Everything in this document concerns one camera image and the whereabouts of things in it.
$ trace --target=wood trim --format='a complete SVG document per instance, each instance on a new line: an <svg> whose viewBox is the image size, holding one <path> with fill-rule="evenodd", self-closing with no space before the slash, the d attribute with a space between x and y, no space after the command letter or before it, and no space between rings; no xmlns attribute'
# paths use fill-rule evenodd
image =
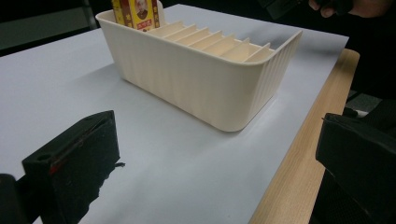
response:
<svg viewBox="0 0 396 224"><path fill-rule="evenodd" d="M342 51L250 224L309 222L324 173L315 160L322 118L326 113L343 112L359 57L353 50Z"/></svg>

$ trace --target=beige plastic container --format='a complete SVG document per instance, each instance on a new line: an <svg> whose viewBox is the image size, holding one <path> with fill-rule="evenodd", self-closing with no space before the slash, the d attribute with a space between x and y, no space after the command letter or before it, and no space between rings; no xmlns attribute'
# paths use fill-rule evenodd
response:
<svg viewBox="0 0 396 224"><path fill-rule="evenodd" d="M302 31L278 49L164 22L146 33L96 15L122 77L210 125L243 129L276 92Z"/></svg>

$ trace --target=storage bin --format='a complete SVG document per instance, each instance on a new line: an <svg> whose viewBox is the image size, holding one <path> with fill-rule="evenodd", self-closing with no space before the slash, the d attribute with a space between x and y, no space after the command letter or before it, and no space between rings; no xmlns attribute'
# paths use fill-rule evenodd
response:
<svg viewBox="0 0 396 224"><path fill-rule="evenodd" d="M278 49L221 31L166 23L148 32L96 15L120 75L224 131L243 129L276 92L302 31Z"/></svg>

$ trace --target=human hand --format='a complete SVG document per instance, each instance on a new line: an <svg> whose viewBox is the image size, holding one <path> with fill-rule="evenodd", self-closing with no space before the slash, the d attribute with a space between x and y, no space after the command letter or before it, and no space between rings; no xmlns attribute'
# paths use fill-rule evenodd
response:
<svg viewBox="0 0 396 224"><path fill-rule="evenodd" d="M373 18L383 16L392 5L393 0L352 0L352 2L353 8L348 12L349 14L363 18ZM314 10L320 10L320 14L324 18L329 18L335 13L333 0L324 6L319 5L315 0L309 0L308 4Z"/></svg>

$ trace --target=white tabletop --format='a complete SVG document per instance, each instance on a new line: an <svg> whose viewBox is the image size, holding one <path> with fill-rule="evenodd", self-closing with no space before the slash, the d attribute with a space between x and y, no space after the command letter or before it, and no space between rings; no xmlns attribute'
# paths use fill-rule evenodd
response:
<svg viewBox="0 0 396 224"><path fill-rule="evenodd" d="M273 49L299 30L182 5L165 18ZM0 172L22 177L28 155L78 120L114 110L126 166L81 223L248 223L346 42L304 30L275 96L237 133L122 80L100 29L2 57Z"/></svg>

